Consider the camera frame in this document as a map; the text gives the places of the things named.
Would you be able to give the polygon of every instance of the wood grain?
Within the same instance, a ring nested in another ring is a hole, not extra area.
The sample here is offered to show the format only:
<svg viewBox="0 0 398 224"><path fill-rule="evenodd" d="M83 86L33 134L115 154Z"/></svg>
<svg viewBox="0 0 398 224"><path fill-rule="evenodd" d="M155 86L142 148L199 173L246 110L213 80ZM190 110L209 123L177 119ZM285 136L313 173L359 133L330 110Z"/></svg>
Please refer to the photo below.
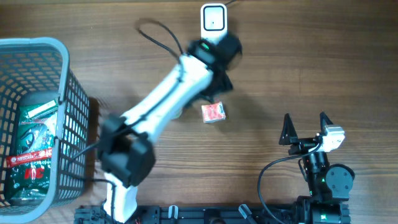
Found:
<svg viewBox="0 0 398 224"><path fill-rule="evenodd" d="M0 6L0 37L52 36L69 49L71 68L103 111L121 113L148 94L175 65L133 29L140 17L168 25L183 45L200 36L202 2ZM220 98L228 119L203 124L200 105L172 121L157 147L157 163L139 187L144 205L259 203L258 173L287 155L278 145L290 113L299 136L319 130L326 111L346 131L329 155L356 173L349 205L353 223L398 218L398 5L395 1L244 1L228 10L229 28L244 57ZM145 30L167 45L157 27ZM308 195L296 161L265 173L268 202ZM71 223L79 205L100 204L94 184L71 205L36 223Z"/></svg>

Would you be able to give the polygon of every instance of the black cable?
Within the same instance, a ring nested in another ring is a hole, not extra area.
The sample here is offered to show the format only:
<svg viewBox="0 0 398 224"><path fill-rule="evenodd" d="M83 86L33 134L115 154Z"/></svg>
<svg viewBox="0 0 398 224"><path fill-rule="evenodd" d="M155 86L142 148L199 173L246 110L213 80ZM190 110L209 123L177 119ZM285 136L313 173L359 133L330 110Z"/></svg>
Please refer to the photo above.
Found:
<svg viewBox="0 0 398 224"><path fill-rule="evenodd" d="M159 105L161 105L161 104L162 104L162 103L163 103L163 102L164 102L164 101L177 89L178 85L182 82L182 78L183 78L185 72L184 72L183 63L182 63L181 60L180 60L180 56L179 56L177 53L175 53L175 52L174 52L171 48L169 48L168 46L166 46L166 45L160 43L159 41L153 39L152 37L150 37L150 36L148 36L146 33L144 33L144 32L141 30L141 28L140 28L141 25L143 25L143 24L156 24L156 25L161 26L162 28L164 28L164 29L173 37L174 41L176 42L176 44L177 44L177 46L178 46L178 49L180 50L180 53L183 54L183 50L182 50L182 48L181 48L180 42L178 41L178 39L177 39L177 37L174 35L174 33L173 33L167 26L165 26L164 24L162 24L162 23L159 22L159 21L155 21L155 20L153 20L153 19L139 19L139 20L136 22L135 28L136 28L136 30L138 31L138 33L140 33L140 34L143 35L146 39L152 41L153 43L155 43L155 44L158 45L159 47L162 47L163 49L167 50L167 51L177 60L178 64L180 65L180 71L179 71L179 72L180 72L180 75L179 75L179 77L177 78L177 81L176 81L175 84L171 87L171 89L169 90L169 92L167 92L166 95L164 95L163 98L161 98L161 99L160 99L153 107L151 107L147 112L145 112L144 114L142 114L142 115L140 116L140 118L139 118L137 121L133 122L132 124L127 125L124 129L122 129L122 130L120 130L120 131L114 133L113 135L111 135L111 136L108 137L108 138L100 139L100 140L94 142L93 144L91 144L91 145L85 147L85 148L84 148L83 150L81 150L78 154L74 155L74 156L72 157L71 161L68 162L67 165L66 165L66 171L67 171L67 172L69 172L69 164L75 162L76 159L77 159L79 156L85 154L85 153L88 152L89 150L94 149L97 145L99 145L99 144L101 143L101 141L107 141L107 140L110 140L110 139L112 139L112 138L114 138L114 137L116 137L116 136L119 136L119 135L125 134L125 133L133 133L133 134L135 134L135 135L137 136L138 134L137 134L134 130L132 130L132 127L134 127L135 125L137 125L137 124L140 123L141 121L146 120L146 118L148 117L148 115L151 114ZM112 218L112 223L114 223L114 198L115 198L115 193L114 193L114 191L115 191L115 188L116 188L116 184L115 184L114 182L112 182L112 181L110 181L110 180L106 180L106 179L86 179L86 178L81 178L81 177L77 177L77 179L81 179L81 180L84 180L84 181L90 180L90 181L93 181L93 182L107 182L107 183L109 183L109 184L112 185L111 218Z"/></svg>
<svg viewBox="0 0 398 224"><path fill-rule="evenodd" d="M311 152L308 152L308 153L306 153L306 154L303 154L303 155L289 156L289 157L277 159L277 160L275 160L274 162L271 162L271 163L269 163L268 165L266 165L266 166L261 170L260 175L259 175L259 180L258 180L258 182L257 182L257 192L258 192L258 194L259 194L259 198L260 198L260 201L261 201L261 203L262 203L262 206L263 206L264 209L267 211L267 213L268 213L274 220L276 220L277 222L279 222L279 223L281 223L281 224L285 224L284 222L280 221L277 217L275 217L274 214L272 214L272 212L268 209L268 207L267 207L267 205L266 205L264 199L262 198L262 195L261 195L261 177L262 177L262 175L263 175L264 172L265 172L268 168L270 168L272 165L274 165L274 164L276 164L276 163L278 163L278 162L284 162L284 161L288 161L288 160L291 160L291 159L298 159L298 158L301 158L301 157L309 156L309 155L313 154L314 152L317 152L318 149L320 148L320 146L321 146L321 144L319 143L319 144L315 147L314 150L312 150Z"/></svg>
<svg viewBox="0 0 398 224"><path fill-rule="evenodd" d="M236 0L230 0L229 2L225 3L224 5L227 6L227 5L229 5L229 4L233 3L233 2L236 2Z"/></svg>
<svg viewBox="0 0 398 224"><path fill-rule="evenodd" d="M303 166L301 166L301 161L302 161L302 160L303 160L302 158L298 160L298 162L297 162L297 163L298 163L298 167L300 168L301 174L303 174L304 180L305 180L306 182L308 182L307 175L305 175Z"/></svg>

